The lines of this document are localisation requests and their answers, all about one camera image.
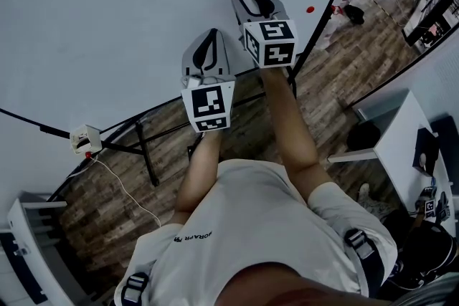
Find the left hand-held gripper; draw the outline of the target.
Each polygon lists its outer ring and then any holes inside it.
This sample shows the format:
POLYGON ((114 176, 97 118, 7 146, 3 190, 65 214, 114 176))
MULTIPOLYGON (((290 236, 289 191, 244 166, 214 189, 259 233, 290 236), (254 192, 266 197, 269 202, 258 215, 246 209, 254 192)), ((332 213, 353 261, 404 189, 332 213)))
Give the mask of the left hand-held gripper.
POLYGON ((201 75, 202 84, 181 91, 191 126, 197 133, 230 127, 236 77, 231 74, 230 61, 223 33, 211 28, 200 34, 182 57, 183 75, 201 75))

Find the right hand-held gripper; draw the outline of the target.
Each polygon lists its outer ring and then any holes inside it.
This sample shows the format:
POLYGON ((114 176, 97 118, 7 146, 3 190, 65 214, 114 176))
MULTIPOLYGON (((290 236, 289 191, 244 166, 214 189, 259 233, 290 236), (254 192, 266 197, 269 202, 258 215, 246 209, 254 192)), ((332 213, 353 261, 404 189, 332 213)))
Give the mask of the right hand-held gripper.
POLYGON ((244 0, 231 0, 242 46, 259 68, 291 67, 298 48, 295 22, 280 0, 253 0, 258 16, 244 0))

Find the person's right forearm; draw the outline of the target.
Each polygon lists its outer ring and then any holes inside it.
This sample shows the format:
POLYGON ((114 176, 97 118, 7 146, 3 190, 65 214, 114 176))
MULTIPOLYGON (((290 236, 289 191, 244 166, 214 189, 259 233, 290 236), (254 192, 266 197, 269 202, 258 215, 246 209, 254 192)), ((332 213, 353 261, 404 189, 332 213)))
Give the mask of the person's right forearm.
POLYGON ((260 75, 283 165, 292 184, 308 195, 328 181, 328 174, 283 71, 261 69, 260 75))

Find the person's left forearm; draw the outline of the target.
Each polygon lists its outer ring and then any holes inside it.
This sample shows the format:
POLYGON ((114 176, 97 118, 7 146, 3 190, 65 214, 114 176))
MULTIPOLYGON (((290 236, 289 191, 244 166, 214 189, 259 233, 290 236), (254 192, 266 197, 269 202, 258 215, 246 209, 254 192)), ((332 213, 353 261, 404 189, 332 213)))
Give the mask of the person's left forearm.
POLYGON ((216 183, 221 144, 221 130, 207 132, 191 155, 174 209, 174 216, 182 217, 183 222, 185 218, 189 218, 216 183))

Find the clear water jug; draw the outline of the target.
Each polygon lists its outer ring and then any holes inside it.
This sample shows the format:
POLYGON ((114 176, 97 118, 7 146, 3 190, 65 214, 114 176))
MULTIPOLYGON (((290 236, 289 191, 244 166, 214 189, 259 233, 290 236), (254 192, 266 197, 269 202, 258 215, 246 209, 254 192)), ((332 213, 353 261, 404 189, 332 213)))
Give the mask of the clear water jug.
POLYGON ((345 22, 344 10, 340 6, 331 6, 331 17, 327 22, 326 27, 324 28, 323 40, 328 46, 331 42, 331 37, 333 33, 345 22))

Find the black whiteboard stand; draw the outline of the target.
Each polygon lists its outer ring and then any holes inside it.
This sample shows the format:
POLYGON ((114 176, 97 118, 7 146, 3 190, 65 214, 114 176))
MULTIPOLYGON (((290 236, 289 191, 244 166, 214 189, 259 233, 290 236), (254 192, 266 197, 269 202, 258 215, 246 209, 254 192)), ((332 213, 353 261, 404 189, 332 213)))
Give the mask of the black whiteboard stand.
MULTIPOLYGON (((297 65, 295 65, 294 67, 286 67, 286 72, 288 75, 288 83, 292 87, 295 98, 297 97, 296 77, 299 71, 301 70, 302 65, 303 64, 301 64, 298 67, 297 65)), ((235 102, 232 103, 232 107, 234 109, 234 108, 246 105, 264 96, 265 96, 265 92, 259 92, 249 97, 240 98, 239 100, 235 100, 235 102)), ((115 150, 115 151, 119 151, 123 153, 141 155, 144 159, 144 163, 146 165, 148 177, 151 181, 151 184, 155 187, 159 185, 159 180, 152 166, 150 153, 148 152, 148 144, 151 142, 154 142, 155 140, 168 136, 172 133, 175 133, 183 128, 191 126, 191 123, 189 121, 182 122, 178 125, 175 125, 173 127, 171 126, 170 128, 164 129, 161 132, 158 132, 151 136, 145 136, 144 128, 143 128, 143 121, 147 119, 151 114, 157 113, 158 111, 162 112, 164 108, 169 107, 170 105, 174 107, 174 104, 177 104, 176 101, 181 101, 181 104, 183 105, 182 98, 175 97, 174 99, 170 101, 167 101, 160 105, 152 107, 142 113, 134 115, 132 118, 124 120, 123 122, 107 129, 107 131, 109 131, 114 128, 117 128, 114 133, 112 133, 111 135, 109 135, 108 138, 103 140, 103 149, 111 149, 111 150, 115 150), (137 140, 134 143, 130 145, 121 145, 120 143, 117 143, 121 139, 124 133, 129 133, 131 130, 134 131, 134 133, 136 134, 136 138, 137 138, 137 140)))

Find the white box with red button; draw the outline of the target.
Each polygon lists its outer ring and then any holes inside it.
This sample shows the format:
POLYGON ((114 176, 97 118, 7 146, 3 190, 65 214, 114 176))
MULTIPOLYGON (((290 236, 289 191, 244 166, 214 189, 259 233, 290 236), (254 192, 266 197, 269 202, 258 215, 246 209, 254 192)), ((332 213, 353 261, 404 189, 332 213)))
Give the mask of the white box with red button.
POLYGON ((103 149, 100 131, 89 125, 82 125, 70 133, 70 145, 73 153, 78 156, 103 149))

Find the black folding table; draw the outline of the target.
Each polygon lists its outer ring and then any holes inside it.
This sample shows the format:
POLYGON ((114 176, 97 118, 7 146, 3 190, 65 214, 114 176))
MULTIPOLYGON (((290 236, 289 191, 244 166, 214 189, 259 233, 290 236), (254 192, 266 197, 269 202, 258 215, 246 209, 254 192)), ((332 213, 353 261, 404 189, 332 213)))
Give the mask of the black folding table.
POLYGON ((410 47, 423 53, 459 24, 458 0, 420 0, 402 30, 410 47))

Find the white t-shirt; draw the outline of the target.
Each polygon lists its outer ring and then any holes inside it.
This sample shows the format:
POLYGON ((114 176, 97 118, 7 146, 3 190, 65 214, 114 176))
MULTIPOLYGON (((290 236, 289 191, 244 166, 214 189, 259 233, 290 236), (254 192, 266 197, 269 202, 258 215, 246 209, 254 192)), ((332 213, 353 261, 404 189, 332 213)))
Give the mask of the white t-shirt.
POLYGON ((303 199, 277 163, 228 160, 185 224, 141 236, 115 306, 214 306, 245 268, 290 267, 328 287, 369 295, 362 262, 386 280, 397 246, 380 220, 327 182, 303 199))

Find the white desk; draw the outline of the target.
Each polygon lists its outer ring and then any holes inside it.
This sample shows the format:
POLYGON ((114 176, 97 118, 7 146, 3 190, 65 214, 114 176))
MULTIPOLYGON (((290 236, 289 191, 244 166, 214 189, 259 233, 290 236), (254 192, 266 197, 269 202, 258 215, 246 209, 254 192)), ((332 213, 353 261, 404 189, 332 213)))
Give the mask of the white desk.
POLYGON ((415 202, 431 178, 412 166, 418 130, 432 128, 412 92, 393 110, 375 115, 372 122, 385 122, 381 138, 372 148, 334 154, 330 163, 377 159, 384 167, 400 201, 408 211, 415 210, 415 202))

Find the black box device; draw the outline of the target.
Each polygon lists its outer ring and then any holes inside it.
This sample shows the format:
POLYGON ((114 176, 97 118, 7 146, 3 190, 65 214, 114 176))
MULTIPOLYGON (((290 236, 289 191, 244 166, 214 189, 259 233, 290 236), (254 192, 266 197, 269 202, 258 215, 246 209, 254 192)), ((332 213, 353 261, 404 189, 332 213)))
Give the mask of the black box device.
POLYGON ((427 128, 420 128, 417 131, 412 167, 423 175, 432 177, 439 150, 438 139, 427 128))

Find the dark blue mat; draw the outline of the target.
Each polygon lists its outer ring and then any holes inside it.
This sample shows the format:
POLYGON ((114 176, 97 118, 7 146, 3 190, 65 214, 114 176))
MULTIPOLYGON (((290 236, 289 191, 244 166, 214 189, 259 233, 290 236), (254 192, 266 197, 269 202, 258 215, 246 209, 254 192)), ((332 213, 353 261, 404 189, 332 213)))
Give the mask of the dark blue mat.
POLYGON ((431 128, 438 134, 440 152, 448 178, 453 183, 452 193, 459 196, 459 130, 450 115, 441 115, 431 123, 431 128))

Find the person's chin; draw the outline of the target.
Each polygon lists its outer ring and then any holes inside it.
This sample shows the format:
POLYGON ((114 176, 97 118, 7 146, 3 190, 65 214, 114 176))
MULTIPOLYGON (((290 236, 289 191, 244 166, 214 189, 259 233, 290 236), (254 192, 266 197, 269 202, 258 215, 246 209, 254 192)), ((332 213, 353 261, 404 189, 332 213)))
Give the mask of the person's chin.
POLYGON ((389 306, 300 277, 278 263, 257 264, 238 272, 220 292, 214 306, 389 306))

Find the spare hand-held gripper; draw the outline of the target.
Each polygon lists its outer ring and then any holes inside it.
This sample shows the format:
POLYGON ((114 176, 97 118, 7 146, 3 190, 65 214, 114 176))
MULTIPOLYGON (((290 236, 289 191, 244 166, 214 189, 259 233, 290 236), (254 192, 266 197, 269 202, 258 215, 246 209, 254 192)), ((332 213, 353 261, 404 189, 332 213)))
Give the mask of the spare hand-held gripper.
POLYGON ((450 209, 448 198, 444 191, 441 192, 438 200, 436 196, 436 186, 424 188, 416 201, 415 208, 419 209, 423 206, 425 217, 435 218, 435 223, 440 224, 450 218, 450 209))

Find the black backpack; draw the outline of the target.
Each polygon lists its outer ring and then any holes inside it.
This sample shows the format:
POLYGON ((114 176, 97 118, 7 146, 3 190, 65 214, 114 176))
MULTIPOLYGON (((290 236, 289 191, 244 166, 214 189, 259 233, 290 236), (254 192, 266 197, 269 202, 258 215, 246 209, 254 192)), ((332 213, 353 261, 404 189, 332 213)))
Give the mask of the black backpack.
POLYGON ((384 220, 397 245, 397 261, 386 281, 411 291, 447 273, 459 273, 459 242, 441 225, 425 220, 423 214, 408 216, 393 211, 384 220))

